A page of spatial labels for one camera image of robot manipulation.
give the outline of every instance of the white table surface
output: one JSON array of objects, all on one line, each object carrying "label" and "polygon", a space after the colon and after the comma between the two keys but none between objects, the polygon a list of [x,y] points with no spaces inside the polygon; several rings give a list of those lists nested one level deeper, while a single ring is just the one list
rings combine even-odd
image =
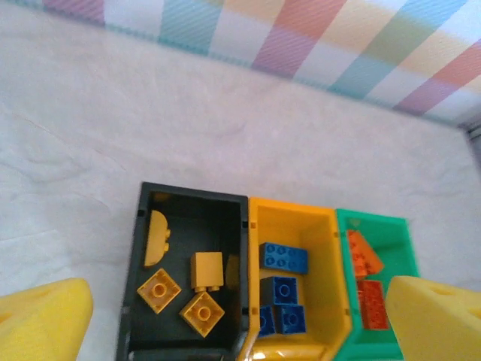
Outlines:
[{"label": "white table surface", "polygon": [[0,295],[88,280],[113,359],[141,181],[406,217],[422,276],[481,290],[464,135],[0,2]]}]

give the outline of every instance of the storage bin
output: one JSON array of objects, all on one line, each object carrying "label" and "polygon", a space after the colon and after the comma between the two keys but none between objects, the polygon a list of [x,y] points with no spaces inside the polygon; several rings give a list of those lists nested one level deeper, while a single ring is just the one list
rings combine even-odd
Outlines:
[{"label": "storage bin", "polygon": [[344,274],[352,312],[352,332],[336,360],[403,359],[392,328],[386,331],[364,329],[352,265],[347,231],[354,229],[368,241],[384,263],[384,269],[368,280],[381,281],[386,292],[391,278],[396,275],[419,276],[407,221],[403,218],[336,210],[343,253]]},{"label": "storage bin", "polygon": [[[159,263],[144,268],[152,210],[167,218],[170,247]],[[245,196],[142,184],[120,316],[117,361],[235,359],[249,328],[247,226]],[[190,284],[191,256],[194,252],[219,251],[224,273],[229,255],[238,257],[239,286],[237,290],[224,286],[209,293],[225,314],[203,338],[179,312],[195,295]],[[137,288],[160,268],[182,290],[156,314],[137,294]]]},{"label": "storage bin", "polygon": [[[308,273],[259,268],[259,245],[265,242],[307,251]],[[351,331],[334,209],[249,199],[250,309],[259,318],[259,280],[270,276],[296,277],[298,303],[305,307],[307,332],[258,338],[253,359],[330,360]],[[259,331],[249,330],[249,338]]]}]

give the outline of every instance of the blue 2x4 brick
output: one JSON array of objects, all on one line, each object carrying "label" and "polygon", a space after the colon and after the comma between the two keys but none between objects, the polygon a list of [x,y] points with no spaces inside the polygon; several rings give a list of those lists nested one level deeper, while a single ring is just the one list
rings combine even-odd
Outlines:
[{"label": "blue 2x4 brick", "polygon": [[277,331],[283,335],[306,332],[306,317],[304,306],[277,306],[276,307]]},{"label": "blue 2x4 brick", "polygon": [[295,277],[273,276],[261,280],[263,305],[297,305],[298,281]]},{"label": "blue 2x4 brick", "polygon": [[259,331],[259,337],[272,335],[276,333],[276,325],[274,324],[274,313],[271,306],[262,306],[261,312],[261,330]]},{"label": "blue 2x4 brick", "polygon": [[264,243],[259,246],[262,268],[282,269],[292,273],[307,273],[307,251],[301,248]]}]

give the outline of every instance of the green bin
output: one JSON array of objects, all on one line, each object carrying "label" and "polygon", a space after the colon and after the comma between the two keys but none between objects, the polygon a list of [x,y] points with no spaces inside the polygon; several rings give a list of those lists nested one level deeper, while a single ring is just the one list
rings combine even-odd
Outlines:
[{"label": "green bin", "polygon": [[383,283],[384,296],[391,278],[398,275],[419,276],[411,245],[407,221],[345,209],[337,209],[343,268],[346,277],[352,331],[336,356],[336,360],[403,359],[392,328],[386,331],[364,329],[358,302],[357,286],[352,265],[348,229],[360,231],[384,263],[384,269],[368,280]]}]

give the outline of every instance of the plaid pattern wall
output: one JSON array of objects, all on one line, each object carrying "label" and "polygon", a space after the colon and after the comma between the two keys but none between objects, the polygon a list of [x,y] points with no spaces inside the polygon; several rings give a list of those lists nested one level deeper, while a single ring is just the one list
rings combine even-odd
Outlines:
[{"label": "plaid pattern wall", "polygon": [[23,0],[451,125],[481,122],[481,0]]}]

